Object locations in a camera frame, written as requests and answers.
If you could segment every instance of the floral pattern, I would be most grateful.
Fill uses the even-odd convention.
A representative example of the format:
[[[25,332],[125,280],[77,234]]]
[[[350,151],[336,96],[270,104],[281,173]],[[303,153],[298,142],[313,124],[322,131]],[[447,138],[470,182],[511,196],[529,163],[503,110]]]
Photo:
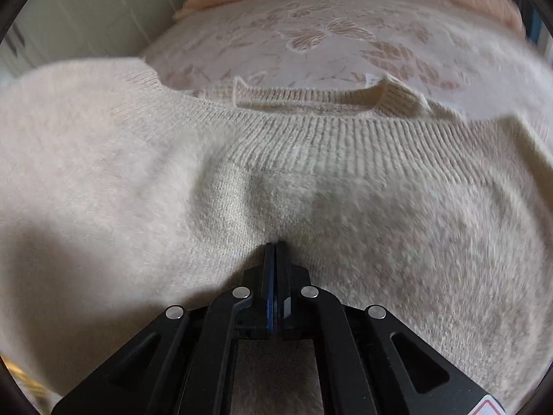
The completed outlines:
[[[435,0],[244,0],[190,15],[145,57],[176,89],[359,88],[389,73],[468,119],[531,114],[544,137],[553,107],[551,71],[516,34]]]

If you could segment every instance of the knit sweater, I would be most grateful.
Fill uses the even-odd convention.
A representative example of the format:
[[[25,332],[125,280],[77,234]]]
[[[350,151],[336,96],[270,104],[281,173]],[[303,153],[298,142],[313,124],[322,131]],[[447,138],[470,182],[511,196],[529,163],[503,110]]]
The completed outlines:
[[[385,77],[351,92],[162,86],[137,59],[0,93],[0,351],[61,394],[163,308],[283,239],[382,304],[508,413],[553,360],[553,173],[512,116],[463,121]],[[233,413],[321,413],[309,343],[248,343]]]

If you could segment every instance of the round silver screw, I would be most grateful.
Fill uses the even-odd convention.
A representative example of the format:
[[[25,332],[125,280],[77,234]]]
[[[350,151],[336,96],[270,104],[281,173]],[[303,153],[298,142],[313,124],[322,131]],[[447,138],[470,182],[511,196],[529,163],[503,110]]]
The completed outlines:
[[[367,312],[369,312],[371,318],[376,318],[377,320],[382,320],[386,316],[386,309],[382,306],[371,306]]]
[[[238,299],[248,298],[250,296],[250,289],[247,287],[237,287],[232,291],[232,296]]]
[[[317,296],[319,296],[319,289],[312,285],[306,285],[302,288],[301,294],[305,296],[305,298],[317,298]]]
[[[177,320],[184,315],[184,309],[181,306],[171,306],[165,311],[165,316],[171,320]]]

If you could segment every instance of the cabinet handle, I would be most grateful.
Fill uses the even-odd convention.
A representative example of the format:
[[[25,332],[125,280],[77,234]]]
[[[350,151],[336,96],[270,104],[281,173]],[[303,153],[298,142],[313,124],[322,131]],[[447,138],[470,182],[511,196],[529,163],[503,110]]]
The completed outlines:
[[[21,34],[21,31],[19,31],[18,26],[14,23],[12,27],[13,27],[13,32],[16,33],[17,39],[19,40],[21,45],[25,46],[25,37],[23,37],[23,34]]]
[[[14,55],[15,57],[17,57],[17,48],[16,48],[16,44],[13,43],[12,39],[11,39],[8,35],[6,35],[5,39],[6,39],[6,44],[7,44],[8,48],[11,49],[13,55]]]

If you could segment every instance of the triangular cutout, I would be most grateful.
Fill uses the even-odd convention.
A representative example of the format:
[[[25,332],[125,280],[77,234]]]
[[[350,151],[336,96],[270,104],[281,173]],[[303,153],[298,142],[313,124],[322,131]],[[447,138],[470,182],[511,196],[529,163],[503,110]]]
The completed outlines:
[[[426,394],[449,380],[447,371],[421,351],[405,334],[394,334],[392,342],[417,393]]]
[[[151,359],[158,348],[161,336],[155,332],[146,337],[117,367],[109,377],[110,383],[129,392],[138,388]]]

